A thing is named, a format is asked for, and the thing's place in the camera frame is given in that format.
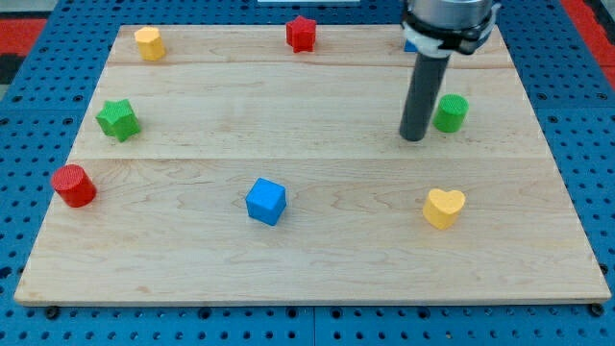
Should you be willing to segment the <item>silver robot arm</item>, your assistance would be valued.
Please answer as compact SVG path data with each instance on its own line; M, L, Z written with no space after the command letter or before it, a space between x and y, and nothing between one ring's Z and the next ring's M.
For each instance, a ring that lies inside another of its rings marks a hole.
M407 0L401 25L424 56L472 55L489 39L500 8L493 0Z

